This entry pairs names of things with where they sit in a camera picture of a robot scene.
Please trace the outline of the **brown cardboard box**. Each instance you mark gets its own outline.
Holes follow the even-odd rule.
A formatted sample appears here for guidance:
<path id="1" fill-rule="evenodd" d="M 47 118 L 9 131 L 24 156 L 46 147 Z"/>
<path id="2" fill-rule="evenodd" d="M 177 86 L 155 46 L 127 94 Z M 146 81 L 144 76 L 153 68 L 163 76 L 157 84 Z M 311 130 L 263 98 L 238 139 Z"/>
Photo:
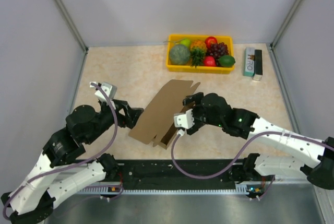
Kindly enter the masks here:
<path id="1" fill-rule="evenodd" d="M 183 105 L 183 100 L 193 95 L 199 85 L 200 82 L 192 80 L 168 81 L 146 106 L 129 137 L 145 145 L 167 149 L 177 132 L 174 115 L 189 109 Z"/>

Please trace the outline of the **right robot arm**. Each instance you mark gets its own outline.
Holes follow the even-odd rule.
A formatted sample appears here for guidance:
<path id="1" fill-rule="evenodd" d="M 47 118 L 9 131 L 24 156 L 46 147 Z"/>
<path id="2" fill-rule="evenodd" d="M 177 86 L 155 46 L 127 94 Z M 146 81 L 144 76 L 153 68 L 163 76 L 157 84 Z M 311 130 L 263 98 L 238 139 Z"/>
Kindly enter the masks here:
<path id="1" fill-rule="evenodd" d="M 259 176 L 280 175 L 306 178 L 314 186 L 333 190 L 333 138 L 310 138 L 276 126 L 258 114 L 233 108 L 216 93 L 202 92 L 187 96 L 184 106 L 190 108 L 174 116 L 174 125 L 188 135 L 205 125 L 221 128 L 226 134 L 271 146 L 287 154 L 274 157 L 251 154 L 245 159 L 244 175 L 255 180 Z"/>

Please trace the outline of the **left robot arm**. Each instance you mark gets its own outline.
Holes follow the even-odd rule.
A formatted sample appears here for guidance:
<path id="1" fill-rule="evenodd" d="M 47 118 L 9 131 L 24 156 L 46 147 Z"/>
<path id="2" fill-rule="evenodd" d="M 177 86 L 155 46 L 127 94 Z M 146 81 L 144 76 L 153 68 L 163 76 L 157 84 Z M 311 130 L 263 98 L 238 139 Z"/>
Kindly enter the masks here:
<path id="1" fill-rule="evenodd" d="M 100 112 L 90 105 L 81 105 L 66 117 L 66 126 L 51 136 L 21 186 L 1 196 L 4 207 L 13 210 L 8 218 L 11 223 L 39 223 L 85 187 L 120 178 L 114 157 L 102 154 L 84 162 L 79 172 L 55 182 L 61 171 L 79 162 L 77 158 L 85 153 L 85 144 L 93 143 L 112 125 L 132 129 L 144 111 L 131 108 L 126 101 L 114 100 L 113 103 L 115 115 L 106 102 L 101 102 Z"/>

